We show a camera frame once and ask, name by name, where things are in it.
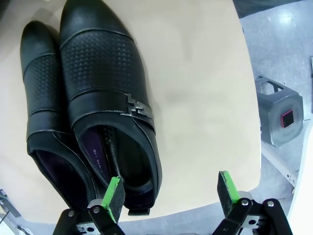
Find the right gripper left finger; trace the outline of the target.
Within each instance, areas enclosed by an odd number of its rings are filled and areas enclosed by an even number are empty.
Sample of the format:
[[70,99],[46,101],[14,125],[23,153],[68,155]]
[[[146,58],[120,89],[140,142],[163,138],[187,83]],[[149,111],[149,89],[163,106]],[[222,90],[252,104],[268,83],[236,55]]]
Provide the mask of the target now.
[[125,200],[120,177],[112,177],[100,204],[83,211],[64,210],[53,231],[54,235],[123,235],[118,220]]

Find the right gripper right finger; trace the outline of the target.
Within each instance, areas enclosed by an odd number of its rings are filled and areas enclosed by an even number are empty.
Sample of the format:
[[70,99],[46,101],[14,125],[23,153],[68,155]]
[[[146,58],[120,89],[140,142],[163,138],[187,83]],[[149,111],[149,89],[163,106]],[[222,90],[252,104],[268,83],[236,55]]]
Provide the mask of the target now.
[[277,199],[257,203],[241,197],[228,171],[218,175],[217,193],[225,218],[213,232],[214,235],[239,235],[244,228],[253,235],[292,235],[287,217]]

